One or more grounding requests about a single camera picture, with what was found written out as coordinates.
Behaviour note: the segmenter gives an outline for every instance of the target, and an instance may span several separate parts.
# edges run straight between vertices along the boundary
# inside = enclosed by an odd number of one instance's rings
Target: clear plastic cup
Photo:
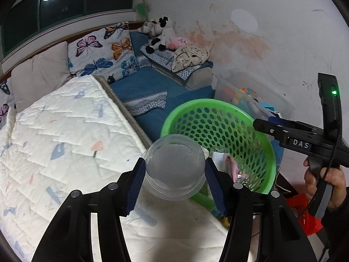
[[[158,198],[180,201],[196,194],[205,183],[201,146],[180,134],[158,139],[144,156],[144,187]]]

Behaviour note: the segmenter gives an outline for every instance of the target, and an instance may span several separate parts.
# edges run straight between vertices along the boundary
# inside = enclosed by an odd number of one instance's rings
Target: pink stuffed toy
[[[190,42],[184,37],[170,37],[171,43],[169,44],[169,50],[177,50],[180,47],[190,44]]]

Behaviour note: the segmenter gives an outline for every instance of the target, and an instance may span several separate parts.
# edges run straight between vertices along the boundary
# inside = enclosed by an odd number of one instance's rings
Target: blue bedsheet
[[[211,86],[189,91],[151,67],[143,67],[133,75],[118,80],[110,86],[122,102],[168,91],[164,110],[155,108],[146,114],[135,117],[135,120],[153,142],[160,138],[162,125],[173,109],[189,100],[213,98],[215,92]]]

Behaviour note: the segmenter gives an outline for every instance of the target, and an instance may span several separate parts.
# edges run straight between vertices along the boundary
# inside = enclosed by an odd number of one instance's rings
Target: beige pillow
[[[17,112],[60,88],[71,78],[66,41],[19,64],[11,74]]]

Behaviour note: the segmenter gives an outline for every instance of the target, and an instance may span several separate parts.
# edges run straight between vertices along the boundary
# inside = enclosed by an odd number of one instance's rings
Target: bed
[[[0,229],[18,261],[31,261],[69,192],[117,181],[150,145],[102,77],[72,78],[20,113],[11,107],[0,130]],[[121,223],[132,261],[218,261],[227,234],[203,207],[144,188]],[[95,215],[91,237],[100,262]]]

